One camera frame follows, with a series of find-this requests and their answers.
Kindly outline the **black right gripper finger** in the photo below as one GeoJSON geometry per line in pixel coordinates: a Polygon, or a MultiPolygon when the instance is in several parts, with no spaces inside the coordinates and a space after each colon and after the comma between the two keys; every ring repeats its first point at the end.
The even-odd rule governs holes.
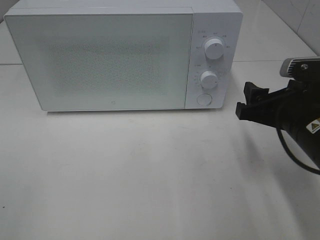
{"type": "Polygon", "coordinates": [[[265,96],[269,94],[269,88],[261,88],[254,83],[247,81],[244,85],[243,93],[246,104],[252,105],[260,102],[265,96]]]}

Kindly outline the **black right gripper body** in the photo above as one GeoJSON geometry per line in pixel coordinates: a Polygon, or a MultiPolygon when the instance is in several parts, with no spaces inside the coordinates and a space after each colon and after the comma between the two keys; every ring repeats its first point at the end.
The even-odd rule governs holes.
{"type": "Polygon", "coordinates": [[[282,130],[308,124],[320,117],[319,86],[291,79],[287,87],[269,92],[257,103],[238,102],[235,114],[239,120],[282,130]]]}

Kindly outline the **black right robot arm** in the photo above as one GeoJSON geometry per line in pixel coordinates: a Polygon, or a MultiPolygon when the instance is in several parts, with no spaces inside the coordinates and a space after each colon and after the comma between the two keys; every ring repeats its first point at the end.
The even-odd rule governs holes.
{"type": "Polygon", "coordinates": [[[251,121],[276,129],[280,143],[287,155],[301,168],[319,174],[300,161],[288,147],[282,132],[285,131],[308,155],[320,165],[320,86],[289,80],[287,87],[270,92],[247,81],[244,85],[245,103],[238,102],[235,114],[239,120],[251,121]]]}

